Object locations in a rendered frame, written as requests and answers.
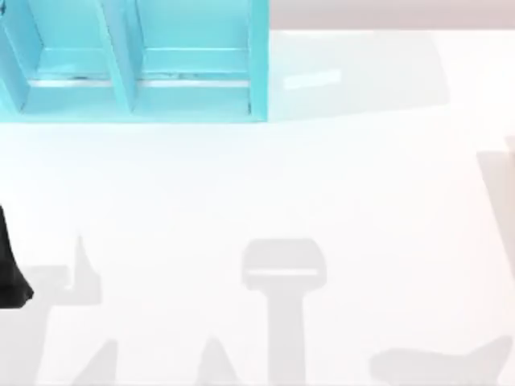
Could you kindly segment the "light blue rack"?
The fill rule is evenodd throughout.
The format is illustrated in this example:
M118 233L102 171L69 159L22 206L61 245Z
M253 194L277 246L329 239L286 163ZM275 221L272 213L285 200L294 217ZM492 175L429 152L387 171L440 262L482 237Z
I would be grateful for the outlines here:
M0 122L269 116L270 0L0 0Z

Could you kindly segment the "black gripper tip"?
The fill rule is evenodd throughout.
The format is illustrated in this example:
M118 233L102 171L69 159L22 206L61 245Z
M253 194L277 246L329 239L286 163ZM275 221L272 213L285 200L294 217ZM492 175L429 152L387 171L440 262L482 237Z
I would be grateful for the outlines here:
M5 213L0 205L0 310L20 309L34 294L14 258Z

